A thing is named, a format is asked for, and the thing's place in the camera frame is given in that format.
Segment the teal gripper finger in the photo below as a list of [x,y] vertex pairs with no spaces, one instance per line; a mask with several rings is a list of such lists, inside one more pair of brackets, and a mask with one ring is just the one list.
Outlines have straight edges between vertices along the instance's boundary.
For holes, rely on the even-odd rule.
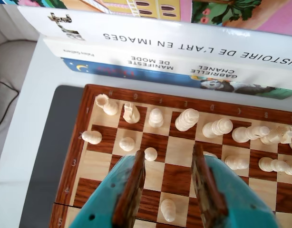
[[192,151],[192,179],[205,228],[277,228],[273,211],[223,161]]
[[143,150],[121,157],[77,214],[76,227],[132,228],[145,177]]

